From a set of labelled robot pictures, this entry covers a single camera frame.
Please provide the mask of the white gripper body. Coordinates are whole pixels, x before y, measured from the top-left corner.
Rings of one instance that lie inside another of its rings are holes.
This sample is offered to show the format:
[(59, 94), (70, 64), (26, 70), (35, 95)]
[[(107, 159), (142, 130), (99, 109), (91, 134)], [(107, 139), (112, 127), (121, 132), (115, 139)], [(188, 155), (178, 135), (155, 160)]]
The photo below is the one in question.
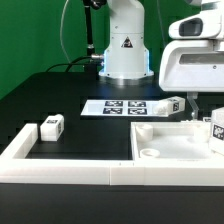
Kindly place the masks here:
[(174, 22), (164, 49), (159, 85), (164, 91), (224, 92), (224, 11), (206, 10)]

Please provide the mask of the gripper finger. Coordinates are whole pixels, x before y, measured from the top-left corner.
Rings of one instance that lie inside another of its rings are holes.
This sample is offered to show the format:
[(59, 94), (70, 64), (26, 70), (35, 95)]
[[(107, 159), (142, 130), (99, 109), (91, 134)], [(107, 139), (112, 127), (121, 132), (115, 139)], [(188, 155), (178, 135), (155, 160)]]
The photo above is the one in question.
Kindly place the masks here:
[(198, 93), (197, 92), (188, 92), (187, 93), (187, 100), (192, 108), (192, 119), (197, 120), (198, 119), (198, 105), (196, 103), (196, 100), (198, 98)]

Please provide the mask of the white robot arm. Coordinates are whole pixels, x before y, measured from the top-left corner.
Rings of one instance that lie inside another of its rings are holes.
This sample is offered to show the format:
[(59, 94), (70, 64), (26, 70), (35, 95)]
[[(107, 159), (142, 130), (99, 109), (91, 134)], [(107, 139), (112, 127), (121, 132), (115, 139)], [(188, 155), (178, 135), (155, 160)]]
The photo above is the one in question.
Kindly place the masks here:
[[(169, 26), (159, 86), (185, 92), (194, 112), (199, 92), (224, 92), (224, 0), (185, 0), (201, 11)], [(137, 85), (153, 77), (144, 46), (144, 7), (138, 0), (108, 0), (110, 43), (99, 77), (117, 85)]]

